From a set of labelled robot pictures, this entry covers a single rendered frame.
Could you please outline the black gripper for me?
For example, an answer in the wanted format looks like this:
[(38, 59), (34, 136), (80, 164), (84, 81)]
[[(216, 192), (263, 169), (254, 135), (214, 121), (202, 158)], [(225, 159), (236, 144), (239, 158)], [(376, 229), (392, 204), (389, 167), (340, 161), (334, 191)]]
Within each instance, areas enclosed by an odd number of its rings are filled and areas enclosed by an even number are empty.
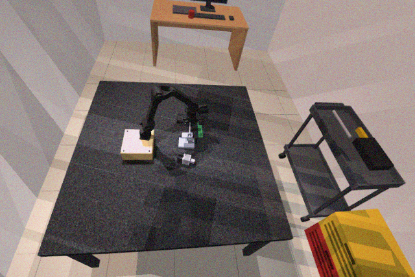
[(188, 126), (189, 126), (189, 123), (191, 123), (191, 126), (196, 125), (196, 122), (199, 125), (204, 125), (204, 117), (203, 116), (198, 116), (198, 117), (199, 117), (199, 119), (197, 119), (196, 116), (195, 117), (189, 117), (187, 115), (187, 117), (183, 117), (183, 115), (178, 114), (177, 123), (182, 124), (183, 120), (185, 120), (185, 124), (188, 125)]

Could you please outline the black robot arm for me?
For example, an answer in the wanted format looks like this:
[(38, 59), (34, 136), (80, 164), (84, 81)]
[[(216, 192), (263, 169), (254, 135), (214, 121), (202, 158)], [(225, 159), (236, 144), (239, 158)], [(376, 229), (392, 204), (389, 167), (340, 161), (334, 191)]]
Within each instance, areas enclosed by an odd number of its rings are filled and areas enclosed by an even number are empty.
[[(169, 93), (163, 94), (163, 91), (169, 91)], [(185, 107), (185, 112), (189, 117), (195, 117), (196, 111), (199, 114), (208, 113), (208, 105), (199, 105), (194, 97), (189, 97), (176, 89), (174, 86), (159, 85), (151, 88), (151, 101), (147, 111), (146, 117), (143, 118), (139, 125), (139, 139), (149, 141), (151, 137), (151, 131), (154, 129), (155, 122), (154, 116), (158, 107), (158, 104), (169, 97), (176, 97), (180, 101), (184, 102), (188, 107)]]

